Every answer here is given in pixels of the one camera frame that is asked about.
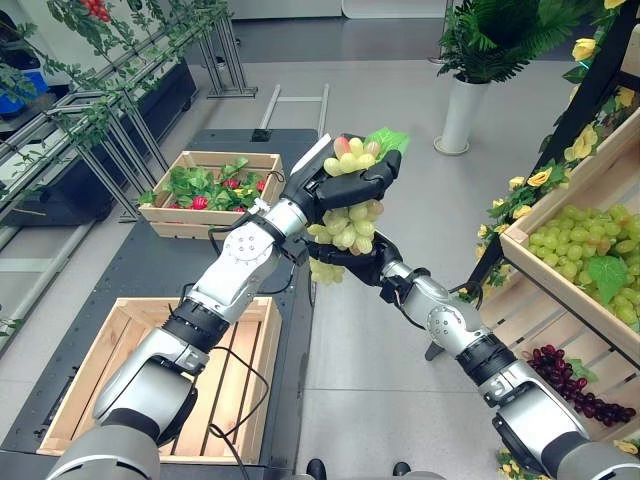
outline table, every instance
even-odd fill
[[[252,142],[253,130],[204,130],[186,150],[280,153],[285,174],[317,140],[315,130],[273,130],[266,142]],[[56,457],[35,455],[61,393],[71,382],[117,297],[175,297],[183,284],[196,280],[213,260],[208,242],[161,238],[141,220],[114,256],[38,379],[0,452],[3,480],[44,478]],[[283,260],[263,285],[277,290],[289,279]],[[278,354],[271,384],[260,466],[248,467],[254,480],[278,479],[295,464],[302,389],[306,373],[313,298],[309,267],[296,268],[293,288],[275,296],[282,316]],[[240,480],[237,466],[163,466],[162,480]]]

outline artificial plant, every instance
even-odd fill
[[[463,0],[446,14],[444,65],[467,83],[505,82],[567,39],[589,1]]]

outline grape leaf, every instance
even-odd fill
[[[579,358],[566,358],[565,362],[571,365],[571,368],[573,369],[573,375],[571,375],[571,378],[574,380],[577,380],[580,377],[586,378],[589,383],[596,383],[599,380],[595,373],[582,365],[582,360]]]
[[[378,159],[384,158],[391,150],[398,150],[404,155],[407,145],[409,145],[409,135],[404,132],[394,132],[385,127],[365,138],[364,144],[366,145],[369,142],[378,142],[380,144]]]
[[[596,282],[604,305],[611,301],[627,279],[627,268],[624,262],[617,257],[609,255],[591,257],[587,272]]]

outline robotic hand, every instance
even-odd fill
[[[411,323],[423,327],[474,381],[489,405],[493,426],[518,463],[559,480],[638,480],[640,462],[611,445],[591,442],[569,405],[486,327],[473,306],[452,296],[424,268],[411,269],[379,233],[368,255],[345,254],[308,243],[309,254],[347,267],[362,282],[381,287]]]
[[[196,376],[252,301],[280,258],[285,241],[318,223],[328,209],[380,199],[398,176],[400,153],[389,152],[364,171],[330,177],[333,153],[325,135],[295,165],[280,200],[262,202],[242,218],[220,257],[153,330],[102,390],[93,411],[96,426],[75,441],[47,480],[156,480],[158,445],[179,433],[197,399],[187,376]]]

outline wooden crate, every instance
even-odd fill
[[[606,209],[615,203],[640,212],[640,110],[602,142],[594,156],[576,167],[568,189],[555,189],[540,199],[529,215],[500,236],[500,243],[511,263],[639,364],[640,335],[527,250],[529,235],[563,206]]]
[[[629,423],[611,427],[580,415],[594,440],[625,438],[640,428],[640,370],[521,273],[489,297],[480,313],[518,358],[547,344],[562,348],[567,358],[580,358],[598,376],[584,392],[639,412]]]
[[[117,299],[37,453],[61,455],[74,439],[94,424],[93,406],[106,381],[151,329],[166,321],[169,305],[175,308],[177,303],[177,298]],[[281,323],[275,302],[270,297],[258,297],[229,328],[220,346],[231,348],[271,381]],[[163,462],[236,463],[224,441],[211,435],[207,427],[212,421],[224,431],[231,429],[257,403],[264,393],[264,386],[227,352],[213,350],[210,357],[196,380],[198,400],[180,436],[160,449]],[[267,406],[268,398],[231,435],[244,463],[258,463]]]
[[[171,168],[164,174],[153,189],[156,200],[153,205],[141,205],[140,213],[149,221],[151,227],[161,237],[175,238],[199,238],[207,239],[207,231],[212,225],[231,225],[238,220],[242,213],[225,212],[216,210],[189,210],[167,208],[175,202],[173,195],[163,190],[169,182],[173,167],[204,167],[217,176],[220,168],[229,165],[238,157],[244,157],[249,163],[244,167],[245,172],[254,172],[266,178],[266,185],[260,198],[268,204],[273,204],[284,188],[284,183],[278,181],[277,175],[267,174],[276,171],[284,175],[280,155],[276,153],[228,153],[228,152],[189,152],[185,151],[178,156]],[[227,234],[215,234],[214,237],[222,240]]]

